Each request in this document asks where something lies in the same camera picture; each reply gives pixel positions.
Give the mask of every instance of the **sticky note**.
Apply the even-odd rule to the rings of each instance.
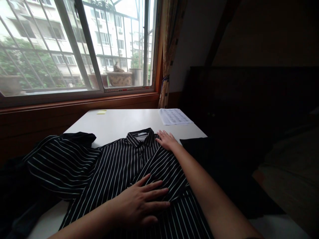
[[[97,114],[97,115],[104,115],[105,112],[106,112],[106,110],[101,110],[101,111],[98,111],[96,114]]]

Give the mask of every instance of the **table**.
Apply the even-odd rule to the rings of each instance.
[[[90,110],[73,124],[65,133],[93,133],[96,140],[92,147],[100,147],[119,138],[125,138],[128,132],[152,128],[171,132],[180,139],[207,137],[194,123],[188,125],[163,125],[158,109],[141,110],[107,110],[105,114],[98,115],[99,110]],[[69,203],[59,202],[44,213],[28,239],[43,239],[58,231],[66,214]],[[251,220],[252,224],[265,238],[310,238],[288,216],[265,216]]]

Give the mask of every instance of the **striped shirt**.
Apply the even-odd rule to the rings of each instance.
[[[128,133],[97,149],[49,136],[24,160],[40,184],[70,201],[60,229],[151,173],[146,184],[162,180],[171,202],[159,223],[136,231],[117,229],[106,238],[213,238],[200,206],[175,156],[156,141],[151,128]]]

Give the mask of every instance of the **person's right hand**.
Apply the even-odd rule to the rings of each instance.
[[[157,134],[160,139],[156,138],[155,140],[166,150],[172,151],[173,147],[180,145],[171,133],[168,134],[166,131],[160,130]]]
[[[158,219],[152,215],[154,211],[163,210],[170,206],[167,201],[149,202],[168,192],[168,188],[154,190],[163,181],[143,186],[149,177],[150,174],[146,175],[136,184],[107,202],[113,210],[116,224],[128,229],[149,226],[158,222]]]

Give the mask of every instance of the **black fabric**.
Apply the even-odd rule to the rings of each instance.
[[[171,202],[159,223],[136,231],[117,229],[106,238],[212,238],[209,226],[174,154],[161,147],[151,128],[130,132],[97,149],[59,136],[42,140],[27,155],[30,172],[59,198],[70,201],[63,228],[151,173],[146,184],[162,180]]]
[[[183,147],[200,163],[248,219],[285,212],[244,169],[227,162],[211,137],[181,139]]]
[[[61,137],[87,147],[96,139],[82,132]],[[26,238],[38,218],[61,200],[38,183],[24,158],[8,160],[0,169],[0,238]]]
[[[86,148],[91,148],[92,143],[96,139],[96,136],[92,133],[83,133],[83,132],[78,132],[78,133],[64,133],[60,135],[61,138],[63,139],[68,139],[71,140],[72,142],[76,144],[80,144],[83,147]]]

